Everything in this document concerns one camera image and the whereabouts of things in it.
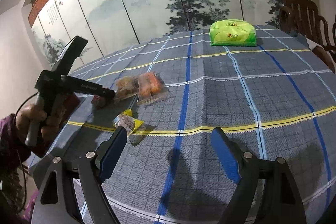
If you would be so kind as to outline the person left hand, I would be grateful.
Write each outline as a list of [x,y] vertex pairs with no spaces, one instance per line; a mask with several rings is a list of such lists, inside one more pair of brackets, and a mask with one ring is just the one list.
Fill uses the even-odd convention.
[[15,118],[15,126],[18,130],[20,141],[25,142],[31,121],[45,121],[46,125],[42,127],[42,138],[45,142],[54,141],[64,114],[64,106],[60,106],[55,114],[48,117],[47,114],[35,104],[25,106],[18,112]]

